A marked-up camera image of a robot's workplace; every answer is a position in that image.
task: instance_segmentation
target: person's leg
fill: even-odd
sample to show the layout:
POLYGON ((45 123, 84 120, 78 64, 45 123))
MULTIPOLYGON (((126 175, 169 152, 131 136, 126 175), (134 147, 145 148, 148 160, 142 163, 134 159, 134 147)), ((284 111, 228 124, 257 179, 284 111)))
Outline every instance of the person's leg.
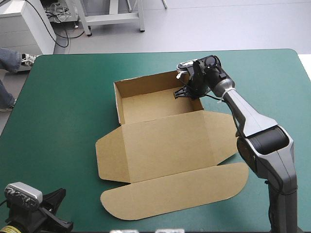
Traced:
POLYGON ((18 51, 0 48, 0 68, 9 72, 17 72, 22 61, 22 54, 18 51))
POLYGON ((8 93, 0 80, 0 111, 9 111, 12 109, 15 103, 15 99, 12 94, 8 93))

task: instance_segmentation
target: gray floor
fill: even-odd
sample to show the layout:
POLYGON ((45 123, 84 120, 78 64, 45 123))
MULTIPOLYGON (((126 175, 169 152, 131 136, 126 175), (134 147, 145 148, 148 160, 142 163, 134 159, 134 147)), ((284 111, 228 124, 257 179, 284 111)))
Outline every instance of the gray floor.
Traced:
MULTIPOLYGON (((143 0, 145 28, 138 23, 93 26, 54 53, 115 53, 290 48, 311 54, 311 0, 143 0)), ((108 0, 84 0, 89 15, 107 14, 108 0)), ((120 0, 119 10, 127 11, 120 0)), ((83 31, 67 25, 70 36, 83 31)), ((27 73, 0 79, 15 97, 27 73)), ((9 117, 0 113, 0 133, 9 117)))

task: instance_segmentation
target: sneaker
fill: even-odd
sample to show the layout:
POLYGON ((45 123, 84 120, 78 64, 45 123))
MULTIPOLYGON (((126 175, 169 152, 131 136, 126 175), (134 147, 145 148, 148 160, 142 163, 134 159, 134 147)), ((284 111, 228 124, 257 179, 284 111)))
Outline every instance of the sneaker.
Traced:
POLYGON ((25 67, 32 67, 35 63, 35 59, 38 56, 39 55, 30 55, 30 54, 25 53, 25 58, 21 60, 21 65, 25 67))
POLYGON ((15 106, 16 99, 14 99, 14 103, 8 108, 0 108, 0 112, 11 112, 15 106))

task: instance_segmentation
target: green tabletop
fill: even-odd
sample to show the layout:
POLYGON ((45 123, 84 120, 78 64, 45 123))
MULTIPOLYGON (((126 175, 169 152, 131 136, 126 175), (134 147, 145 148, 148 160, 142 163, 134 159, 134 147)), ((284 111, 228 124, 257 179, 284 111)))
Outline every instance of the green tabletop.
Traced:
MULTIPOLYGON (((118 127, 113 82, 175 70, 179 62, 210 54, 220 57, 237 91, 294 139, 298 223, 311 231, 311 83, 293 50, 41 56, 0 137, 0 190, 17 181, 43 193, 65 188, 57 216, 73 221, 75 231, 270 230, 268 187, 252 172, 242 192, 229 200, 138 221, 119 220, 101 205, 104 190, 124 185, 99 178, 95 153, 97 139, 118 127)), ((229 112, 216 100, 202 102, 206 110, 229 112)), ((226 163, 239 161, 236 154, 226 163)), ((3 225, 7 216, 2 207, 3 225)))

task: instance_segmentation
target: cardboard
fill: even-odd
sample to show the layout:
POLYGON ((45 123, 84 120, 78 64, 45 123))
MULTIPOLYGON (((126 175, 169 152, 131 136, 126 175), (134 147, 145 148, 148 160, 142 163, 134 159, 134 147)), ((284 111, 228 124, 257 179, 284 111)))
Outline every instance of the cardboard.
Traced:
POLYGON ((121 126, 96 142, 96 154, 100 178, 131 183, 101 196, 116 217, 140 219, 224 200, 245 185, 246 165, 216 166, 237 152, 232 116, 204 111, 199 99, 175 99, 183 85, 176 75, 114 83, 121 126))
POLYGON ((125 124, 96 143, 100 178, 134 183, 214 166, 237 152, 232 116, 196 111, 125 124))
POLYGON ((101 202, 113 216, 137 220, 228 199, 247 178, 245 163, 212 166, 111 189, 101 202))

